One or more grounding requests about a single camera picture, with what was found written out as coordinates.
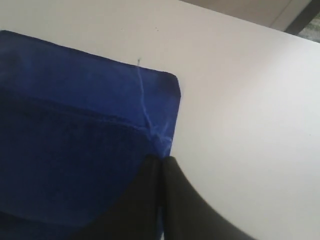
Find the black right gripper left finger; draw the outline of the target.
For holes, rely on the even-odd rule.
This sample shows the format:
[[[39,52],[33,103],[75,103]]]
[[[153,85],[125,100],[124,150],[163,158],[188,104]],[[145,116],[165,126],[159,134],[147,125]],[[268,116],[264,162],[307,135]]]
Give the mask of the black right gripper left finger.
[[[124,193],[70,240],[158,240],[158,185],[162,162],[147,155]]]

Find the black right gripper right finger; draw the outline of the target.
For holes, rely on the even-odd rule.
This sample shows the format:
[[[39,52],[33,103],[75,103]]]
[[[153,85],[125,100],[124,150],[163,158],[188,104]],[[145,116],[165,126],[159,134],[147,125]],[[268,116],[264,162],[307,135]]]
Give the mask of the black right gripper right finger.
[[[177,160],[162,162],[163,227],[166,240],[252,240],[223,218],[190,184]]]

